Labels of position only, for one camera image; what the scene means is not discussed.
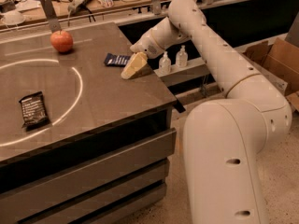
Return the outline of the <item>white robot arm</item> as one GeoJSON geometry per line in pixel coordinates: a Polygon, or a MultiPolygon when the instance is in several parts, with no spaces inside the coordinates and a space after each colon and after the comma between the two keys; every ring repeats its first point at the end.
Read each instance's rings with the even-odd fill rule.
{"type": "Polygon", "coordinates": [[[269,224],[256,165],[264,147],[292,124],[280,91],[207,24],[193,0],[172,0],[168,15],[131,46],[153,59],[189,39],[223,94],[186,118],[183,155],[193,224],[269,224]]]}

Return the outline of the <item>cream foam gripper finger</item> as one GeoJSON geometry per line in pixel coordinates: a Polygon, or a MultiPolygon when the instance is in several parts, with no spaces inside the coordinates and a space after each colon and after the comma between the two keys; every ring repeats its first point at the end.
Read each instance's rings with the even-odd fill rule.
{"type": "Polygon", "coordinates": [[[134,53],[121,72],[123,79],[130,79],[148,63],[148,56],[144,52],[134,53]]]}
{"type": "Polygon", "coordinates": [[[133,67],[130,69],[130,79],[148,76],[152,73],[151,67],[146,63],[144,66],[133,67]]]}

